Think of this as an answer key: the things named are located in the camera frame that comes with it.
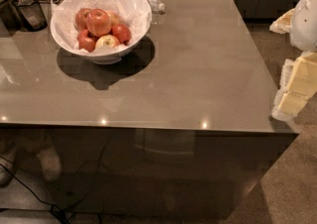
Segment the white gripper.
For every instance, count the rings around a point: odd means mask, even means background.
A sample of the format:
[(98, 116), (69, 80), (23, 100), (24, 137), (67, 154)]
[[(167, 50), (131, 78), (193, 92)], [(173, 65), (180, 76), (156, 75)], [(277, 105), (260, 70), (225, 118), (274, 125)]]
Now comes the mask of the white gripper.
[(271, 116), (279, 121), (296, 117), (317, 92), (317, 0), (299, 0), (273, 21), (269, 29), (290, 33), (291, 43), (303, 53), (296, 60), (287, 59), (282, 67)]

